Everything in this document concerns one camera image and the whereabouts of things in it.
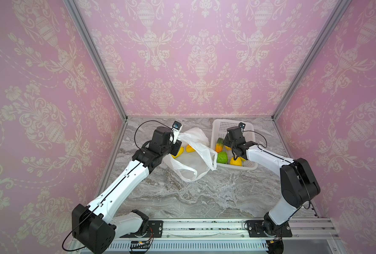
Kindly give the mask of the green yellow mango toy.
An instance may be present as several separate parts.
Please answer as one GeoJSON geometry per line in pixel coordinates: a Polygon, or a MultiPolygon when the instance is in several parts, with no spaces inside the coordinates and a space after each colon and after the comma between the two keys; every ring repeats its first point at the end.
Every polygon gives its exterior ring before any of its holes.
{"type": "Polygon", "coordinates": [[[224,149],[224,139],[223,138],[218,138],[215,144],[215,151],[217,153],[222,152],[224,149]]]}

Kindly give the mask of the yellow banana toy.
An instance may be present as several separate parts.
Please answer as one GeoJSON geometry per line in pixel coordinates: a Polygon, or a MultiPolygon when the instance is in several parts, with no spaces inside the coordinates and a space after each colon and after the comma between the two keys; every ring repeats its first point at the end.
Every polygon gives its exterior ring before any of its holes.
{"type": "Polygon", "coordinates": [[[178,153],[176,155],[172,155],[172,157],[174,159],[176,159],[177,157],[179,157],[180,155],[182,155],[184,153],[184,147],[180,147],[178,153]]]}

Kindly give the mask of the white plastic bag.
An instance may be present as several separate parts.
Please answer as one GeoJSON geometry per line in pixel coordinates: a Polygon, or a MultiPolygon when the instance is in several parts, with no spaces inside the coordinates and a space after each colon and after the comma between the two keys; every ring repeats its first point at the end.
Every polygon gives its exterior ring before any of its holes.
{"type": "Polygon", "coordinates": [[[216,170],[217,152],[210,148],[210,142],[203,130],[192,128],[180,133],[178,140],[182,142],[184,150],[187,145],[195,149],[195,152],[184,151],[182,155],[174,159],[172,155],[163,158],[168,168],[175,172],[182,181],[191,183],[204,177],[209,171],[216,170]]]}

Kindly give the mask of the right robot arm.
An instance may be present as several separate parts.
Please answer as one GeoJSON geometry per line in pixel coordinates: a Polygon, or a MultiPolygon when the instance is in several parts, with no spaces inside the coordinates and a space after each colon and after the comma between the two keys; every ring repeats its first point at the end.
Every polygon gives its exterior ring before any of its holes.
{"type": "Polygon", "coordinates": [[[240,122],[227,129],[224,145],[232,149],[235,159],[257,163],[280,177],[281,199],[265,214],[263,222],[265,234],[276,237],[304,204],[311,204],[321,188],[306,159],[283,157],[267,150],[265,145],[247,141],[244,126],[240,122]]]}

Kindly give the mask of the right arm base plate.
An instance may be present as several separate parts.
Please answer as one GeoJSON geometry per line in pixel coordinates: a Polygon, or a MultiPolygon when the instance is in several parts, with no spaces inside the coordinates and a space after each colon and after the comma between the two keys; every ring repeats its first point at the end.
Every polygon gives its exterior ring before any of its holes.
{"type": "Polygon", "coordinates": [[[275,225],[270,221],[248,220],[244,228],[248,231],[250,238],[291,238],[293,236],[288,222],[275,225]]]}

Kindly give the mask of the yellow lemon toy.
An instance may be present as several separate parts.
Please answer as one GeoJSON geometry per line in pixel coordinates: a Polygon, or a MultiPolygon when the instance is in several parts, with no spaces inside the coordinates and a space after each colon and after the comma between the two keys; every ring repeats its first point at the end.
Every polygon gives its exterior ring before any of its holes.
{"type": "Polygon", "coordinates": [[[229,165],[242,167],[242,159],[240,157],[237,157],[237,158],[232,157],[229,161],[229,165]]]}

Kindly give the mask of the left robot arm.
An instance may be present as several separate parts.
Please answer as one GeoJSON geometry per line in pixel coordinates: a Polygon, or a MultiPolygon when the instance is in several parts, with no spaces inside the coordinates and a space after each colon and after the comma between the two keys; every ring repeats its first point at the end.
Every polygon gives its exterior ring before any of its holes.
{"type": "Polygon", "coordinates": [[[167,155],[177,155],[182,142],[178,135],[182,124],[174,122],[172,127],[157,127],[152,138],[137,149],[121,175],[88,205],[79,204],[72,211],[71,236],[94,254],[104,253],[113,240],[126,235],[143,237],[152,242],[153,232],[149,218],[133,210],[120,217],[116,213],[131,192],[159,166],[167,155]]]}

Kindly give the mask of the white perforated plastic basket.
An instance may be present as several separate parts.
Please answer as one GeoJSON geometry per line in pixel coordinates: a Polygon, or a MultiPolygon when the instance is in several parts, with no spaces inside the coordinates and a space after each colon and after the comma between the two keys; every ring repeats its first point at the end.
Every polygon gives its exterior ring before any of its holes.
{"type": "MultiPolygon", "coordinates": [[[[237,145],[243,145],[249,141],[256,142],[254,127],[251,123],[228,119],[216,119],[213,121],[210,148],[216,150],[219,139],[223,140],[223,145],[227,144],[229,147],[234,146],[235,148],[237,145]]],[[[258,167],[257,163],[250,160],[242,160],[239,166],[231,165],[230,160],[238,154],[236,152],[232,153],[226,147],[223,147],[223,152],[227,154],[227,163],[217,163],[217,169],[255,170],[258,167]]]]}

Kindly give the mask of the green pepper toy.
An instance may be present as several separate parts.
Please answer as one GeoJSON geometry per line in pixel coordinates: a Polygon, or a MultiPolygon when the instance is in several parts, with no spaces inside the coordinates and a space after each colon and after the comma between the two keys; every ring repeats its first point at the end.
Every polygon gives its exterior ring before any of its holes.
{"type": "Polygon", "coordinates": [[[216,162],[218,164],[227,164],[229,161],[228,155],[225,151],[218,152],[216,162]]]}

